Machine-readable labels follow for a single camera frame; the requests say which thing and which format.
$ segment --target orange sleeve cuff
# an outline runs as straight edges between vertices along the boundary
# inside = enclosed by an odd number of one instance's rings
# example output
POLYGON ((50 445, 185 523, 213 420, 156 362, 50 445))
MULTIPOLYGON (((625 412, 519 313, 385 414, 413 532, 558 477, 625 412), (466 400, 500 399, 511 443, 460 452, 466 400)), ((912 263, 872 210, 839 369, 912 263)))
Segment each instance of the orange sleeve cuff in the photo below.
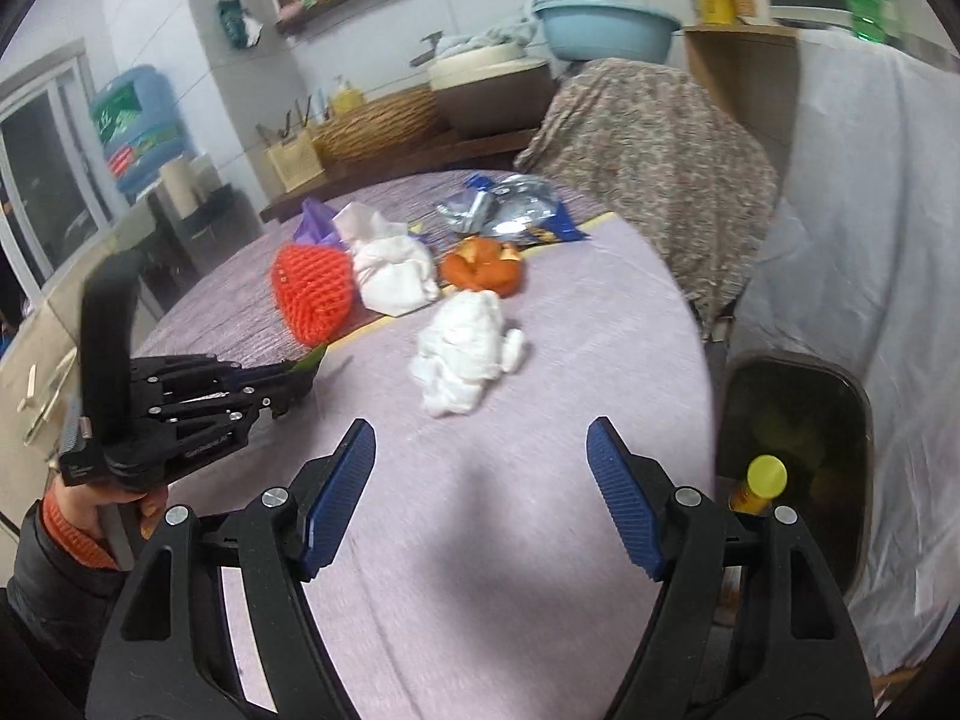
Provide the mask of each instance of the orange sleeve cuff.
POLYGON ((56 504, 53 488, 47 490, 47 494, 43 496, 41 511, 43 526, 47 529, 50 538, 53 538, 64 549, 64 552, 73 557, 76 562, 88 568, 112 568, 114 571, 117 570, 116 562, 106 549, 66 521, 56 504))

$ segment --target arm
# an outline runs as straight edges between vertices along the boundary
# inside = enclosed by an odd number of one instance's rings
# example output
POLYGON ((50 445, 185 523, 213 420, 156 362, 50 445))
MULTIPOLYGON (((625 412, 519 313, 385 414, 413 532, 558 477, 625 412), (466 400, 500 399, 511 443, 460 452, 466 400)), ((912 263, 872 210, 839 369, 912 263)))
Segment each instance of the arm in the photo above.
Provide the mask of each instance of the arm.
POLYGON ((96 507, 138 498, 143 527, 152 531, 165 489, 144 497, 92 485, 66 488, 58 477, 20 531, 8 603, 40 666, 78 706, 125 579, 100 543, 96 507))

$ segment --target dark jacket sleeve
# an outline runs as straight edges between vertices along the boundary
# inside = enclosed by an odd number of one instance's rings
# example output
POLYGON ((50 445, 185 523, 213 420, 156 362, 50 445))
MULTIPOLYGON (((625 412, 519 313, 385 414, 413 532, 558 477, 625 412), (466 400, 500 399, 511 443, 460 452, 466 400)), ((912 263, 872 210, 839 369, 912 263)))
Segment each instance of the dark jacket sleeve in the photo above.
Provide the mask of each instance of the dark jacket sleeve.
POLYGON ((67 555, 46 532, 40 503, 27 512, 7 584, 8 603, 40 665, 80 707, 124 579, 119 571, 86 568, 67 555))

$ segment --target blue gripper pad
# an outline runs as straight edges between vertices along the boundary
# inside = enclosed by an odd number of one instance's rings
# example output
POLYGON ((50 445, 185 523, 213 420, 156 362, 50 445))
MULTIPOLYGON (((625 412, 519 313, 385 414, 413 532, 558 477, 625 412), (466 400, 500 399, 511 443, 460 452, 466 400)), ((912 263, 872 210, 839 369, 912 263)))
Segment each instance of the blue gripper pad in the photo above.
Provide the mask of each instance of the blue gripper pad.
POLYGON ((301 558, 307 576, 315 577, 321 568, 333 562, 370 478, 375 456, 373 428, 359 419, 334 453, 336 466, 307 517, 306 551, 301 558))
POLYGON ((593 420, 587 429, 587 462, 597 487, 634 565, 653 581, 664 577, 656 513, 640 491, 627 465, 626 447, 606 419, 593 420))

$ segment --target human hand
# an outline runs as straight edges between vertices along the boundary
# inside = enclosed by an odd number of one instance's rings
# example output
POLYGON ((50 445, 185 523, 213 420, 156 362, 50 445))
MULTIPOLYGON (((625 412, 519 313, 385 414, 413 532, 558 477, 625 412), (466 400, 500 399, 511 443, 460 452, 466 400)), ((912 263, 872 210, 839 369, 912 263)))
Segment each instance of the human hand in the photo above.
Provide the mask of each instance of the human hand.
POLYGON ((143 538, 150 538, 154 528, 157 528, 157 523, 160 522, 160 517, 163 517, 163 511, 167 505, 166 485, 151 493, 128 493, 114 485, 78 485, 78 487, 69 488, 58 476, 54 480, 53 488, 56 505, 64 519, 95 541, 104 539, 100 519, 97 517, 98 506, 139 501, 140 532, 143 538))

